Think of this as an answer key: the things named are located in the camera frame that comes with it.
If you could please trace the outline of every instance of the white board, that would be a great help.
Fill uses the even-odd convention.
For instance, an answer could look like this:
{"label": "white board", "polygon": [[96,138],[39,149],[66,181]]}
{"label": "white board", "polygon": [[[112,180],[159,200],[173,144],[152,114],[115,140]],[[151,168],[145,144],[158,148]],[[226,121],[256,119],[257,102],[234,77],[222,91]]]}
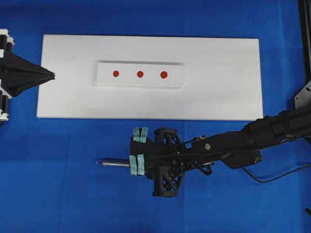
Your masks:
{"label": "white board", "polygon": [[[183,85],[100,86],[99,63],[180,64]],[[41,64],[56,76],[39,88],[38,117],[263,117],[257,39],[45,35]]]}

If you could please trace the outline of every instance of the blue tablecloth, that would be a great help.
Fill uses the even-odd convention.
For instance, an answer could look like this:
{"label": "blue tablecloth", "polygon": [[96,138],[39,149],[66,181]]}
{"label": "blue tablecloth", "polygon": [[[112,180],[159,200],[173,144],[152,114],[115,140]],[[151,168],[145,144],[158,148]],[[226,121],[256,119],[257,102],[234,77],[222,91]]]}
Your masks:
{"label": "blue tablecloth", "polygon": [[[45,33],[258,38],[265,115],[292,108],[305,81],[296,0],[10,0],[0,4],[0,28],[16,40],[14,52],[36,64]],[[145,177],[95,164],[100,157],[128,157],[134,127],[148,127],[149,136],[162,126],[176,128],[188,140],[247,122],[38,119],[37,96],[35,87],[11,100],[10,120],[0,128],[2,233],[311,229],[304,212],[311,207],[311,171],[258,184],[218,162],[210,177],[186,174],[179,197],[164,199],[152,197]],[[259,176],[311,162],[303,140],[262,154],[264,161],[249,168]]]}

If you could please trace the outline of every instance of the black cable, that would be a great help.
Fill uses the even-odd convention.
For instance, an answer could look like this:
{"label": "black cable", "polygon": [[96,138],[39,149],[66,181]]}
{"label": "black cable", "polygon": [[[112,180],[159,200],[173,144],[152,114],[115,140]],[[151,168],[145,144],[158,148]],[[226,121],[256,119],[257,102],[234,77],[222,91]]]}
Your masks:
{"label": "black cable", "polygon": [[278,177],[275,177],[273,179],[270,179],[270,180],[266,180],[266,181],[262,181],[262,180],[259,180],[258,178],[256,178],[249,170],[247,170],[246,168],[242,167],[243,171],[245,171],[252,179],[254,179],[255,181],[259,182],[259,183],[268,183],[268,182],[271,182],[271,181],[275,181],[279,178],[282,178],[283,176],[287,176],[289,174],[292,174],[296,171],[300,171],[300,170],[304,170],[304,169],[307,169],[307,168],[311,168],[311,164],[310,165],[306,165],[306,166],[302,166],[302,167],[299,167],[297,169],[294,169],[292,171],[288,171]]}

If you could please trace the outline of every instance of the metal rod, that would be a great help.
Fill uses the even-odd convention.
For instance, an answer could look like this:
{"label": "metal rod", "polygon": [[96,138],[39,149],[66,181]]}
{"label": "metal rod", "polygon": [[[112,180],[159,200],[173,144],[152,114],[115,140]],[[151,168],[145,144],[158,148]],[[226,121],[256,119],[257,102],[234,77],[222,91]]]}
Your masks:
{"label": "metal rod", "polygon": [[104,166],[130,166],[129,164],[117,164],[117,163],[111,163],[111,162],[102,162],[102,165]]}
{"label": "metal rod", "polygon": [[130,161],[128,159],[102,159],[97,161],[98,164],[102,164],[104,166],[130,166]]}

